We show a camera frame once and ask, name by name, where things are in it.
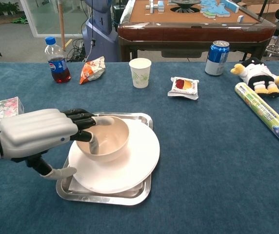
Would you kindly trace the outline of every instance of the stuffed animal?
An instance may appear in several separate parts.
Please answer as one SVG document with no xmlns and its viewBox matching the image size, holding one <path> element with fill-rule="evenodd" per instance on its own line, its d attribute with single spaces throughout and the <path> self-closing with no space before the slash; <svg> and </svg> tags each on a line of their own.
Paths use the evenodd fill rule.
<svg viewBox="0 0 279 234">
<path fill-rule="evenodd" d="M 241 64 L 235 64 L 231 73 L 239 75 L 260 97 L 279 97 L 279 76 L 272 74 L 259 59 L 249 58 Z"/>
</svg>

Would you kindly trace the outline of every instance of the plastic bottle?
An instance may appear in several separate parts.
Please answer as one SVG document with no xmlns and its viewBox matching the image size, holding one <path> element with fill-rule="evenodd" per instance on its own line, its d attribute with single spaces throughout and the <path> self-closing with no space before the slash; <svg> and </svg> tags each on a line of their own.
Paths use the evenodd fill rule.
<svg viewBox="0 0 279 234">
<path fill-rule="evenodd" d="M 45 54 L 48 64 L 50 65 L 52 77 L 57 83 L 65 83 L 71 79 L 69 69 L 66 64 L 65 57 L 62 54 L 62 49 L 56 45 L 54 37 L 46 37 Z"/>
</svg>

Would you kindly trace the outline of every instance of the robot finger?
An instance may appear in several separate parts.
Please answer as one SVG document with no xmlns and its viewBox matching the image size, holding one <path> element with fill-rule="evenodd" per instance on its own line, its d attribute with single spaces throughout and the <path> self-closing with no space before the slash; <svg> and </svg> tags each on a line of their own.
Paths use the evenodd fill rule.
<svg viewBox="0 0 279 234">
<path fill-rule="evenodd" d="M 87 119 L 74 120 L 73 123 L 77 125 L 79 130 L 87 129 L 95 125 L 108 126 L 115 122 L 111 117 L 91 117 Z"/>
<path fill-rule="evenodd" d="M 97 137 L 90 132 L 78 131 L 78 133 L 71 136 L 70 139 L 89 142 L 91 154 L 97 155 L 99 153 L 99 141 L 98 141 Z"/>
<path fill-rule="evenodd" d="M 87 131 L 79 130 L 76 134 L 70 136 L 70 140 L 90 142 L 93 138 L 93 134 Z"/>
<path fill-rule="evenodd" d="M 74 120 L 73 123 L 77 125 L 79 130 L 84 130 L 96 125 L 96 122 L 93 118 Z"/>
<path fill-rule="evenodd" d="M 29 157 L 27 157 L 27 159 L 25 161 L 26 161 L 27 167 L 32 167 L 34 170 L 36 170 L 42 176 L 45 176 L 52 171 L 52 167 L 43 160 L 43 158 L 41 157 L 41 154 L 29 156 Z"/>
<path fill-rule="evenodd" d="M 89 113 L 88 111 L 86 111 L 84 109 L 81 109 L 81 108 L 71 109 L 71 110 L 66 110 L 66 111 L 61 111 L 61 112 L 64 113 L 65 115 L 67 115 L 67 116 L 82 114 L 82 113 Z"/>
<path fill-rule="evenodd" d="M 66 167 L 62 169 L 54 169 L 52 168 L 51 172 L 48 173 L 47 175 L 41 175 L 45 179 L 64 179 L 67 177 L 72 176 L 75 174 L 77 170 L 74 167 Z"/>
<path fill-rule="evenodd" d="M 92 116 L 94 116 L 94 115 L 91 113 L 80 113 L 80 114 L 76 114 L 76 115 L 69 115 L 67 117 L 70 118 L 72 121 L 75 121 L 75 120 L 79 120 L 79 119 L 87 119 Z"/>
</svg>

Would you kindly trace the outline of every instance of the blue tablecloth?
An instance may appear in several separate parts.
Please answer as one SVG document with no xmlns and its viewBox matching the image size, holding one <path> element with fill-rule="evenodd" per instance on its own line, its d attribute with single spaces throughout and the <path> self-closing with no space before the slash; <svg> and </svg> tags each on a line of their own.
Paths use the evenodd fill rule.
<svg viewBox="0 0 279 234">
<path fill-rule="evenodd" d="M 55 181 L 24 162 L 0 160 L 0 234 L 279 233 L 279 140 L 235 93 L 240 78 L 205 63 L 153 63 L 149 86 L 132 85 L 128 63 L 107 63 L 103 76 L 56 84 L 48 64 L 0 63 L 0 100 L 18 96 L 26 112 L 84 108 L 143 112 L 154 121 L 160 159 L 149 197 L 134 207 L 61 199 Z M 279 62 L 268 62 L 279 75 Z M 199 99 L 167 97 L 171 76 L 199 79 Z M 279 113 L 279 98 L 267 99 Z M 43 157 L 62 167 L 71 143 Z"/>
</svg>

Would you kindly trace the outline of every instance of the white paper cup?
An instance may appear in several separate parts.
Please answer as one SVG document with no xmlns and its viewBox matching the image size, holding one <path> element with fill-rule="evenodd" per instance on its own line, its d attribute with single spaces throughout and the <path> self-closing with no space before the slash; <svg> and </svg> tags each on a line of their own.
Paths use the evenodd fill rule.
<svg viewBox="0 0 279 234">
<path fill-rule="evenodd" d="M 148 86 L 151 61 L 147 58 L 135 58 L 129 62 L 133 85 L 142 89 Z"/>
</svg>

